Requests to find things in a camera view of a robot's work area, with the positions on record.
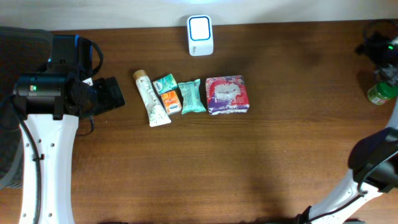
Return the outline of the red purple tissue package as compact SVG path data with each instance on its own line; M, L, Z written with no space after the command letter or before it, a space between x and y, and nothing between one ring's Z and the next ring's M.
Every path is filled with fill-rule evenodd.
M242 75L207 78L205 89L210 115L246 113L250 107Z

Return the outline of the white bamboo print tube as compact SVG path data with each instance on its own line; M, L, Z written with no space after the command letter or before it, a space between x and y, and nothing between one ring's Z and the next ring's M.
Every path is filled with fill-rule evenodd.
M152 87L145 70L138 70L133 73L140 96L146 107L149 117L149 126L156 127L171 123L162 103L159 101L155 90Z

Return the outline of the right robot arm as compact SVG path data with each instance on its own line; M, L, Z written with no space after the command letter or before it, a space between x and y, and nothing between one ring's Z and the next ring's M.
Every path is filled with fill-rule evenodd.
M372 60L387 85L397 86L397 39L375 32L356 49ZM387 126L351 151L344 179L320 203L296 216L294 223L356 223L351 216L365 203L397 188L397 110Z

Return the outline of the orange tissue pack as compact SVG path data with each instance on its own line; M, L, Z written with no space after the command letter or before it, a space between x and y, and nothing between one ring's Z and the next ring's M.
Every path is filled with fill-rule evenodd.
M161 94L161 99L168 115L178 113L182 110L181 102L175 90Z

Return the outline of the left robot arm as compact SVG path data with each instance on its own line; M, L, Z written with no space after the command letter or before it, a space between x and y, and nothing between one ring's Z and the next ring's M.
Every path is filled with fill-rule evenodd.
M73 223L73 144L79 121L126 101L114 77L93 77L96 43L79 35L56 35L45 68L18 79L11 105L22 134L23 191L20 223Z

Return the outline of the teal wet wipes pack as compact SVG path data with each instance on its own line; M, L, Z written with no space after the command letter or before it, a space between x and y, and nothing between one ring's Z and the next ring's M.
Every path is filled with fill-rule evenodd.
M200 99L200 79L178 83L178 87L183 97L182 114L189 112L201 113L206 111Z

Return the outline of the green lid jar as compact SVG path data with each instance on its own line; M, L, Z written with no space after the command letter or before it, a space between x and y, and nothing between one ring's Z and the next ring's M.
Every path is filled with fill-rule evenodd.
M367 98L374 105L383 105L397 96L397 87L386 82L375 84L368 90Z

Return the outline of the grey plastic mesh basket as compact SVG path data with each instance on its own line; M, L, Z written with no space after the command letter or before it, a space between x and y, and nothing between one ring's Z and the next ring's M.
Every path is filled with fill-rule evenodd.
M42 29L1 27L1 188L23 186L23 142L11 105L14 85L23 73L45 68L53 34Z

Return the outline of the teal blue tissue pack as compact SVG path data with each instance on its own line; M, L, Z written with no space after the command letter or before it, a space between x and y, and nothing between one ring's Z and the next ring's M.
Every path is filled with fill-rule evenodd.
M152 84L159 95L178 88L178 84L171 73L153 81Z

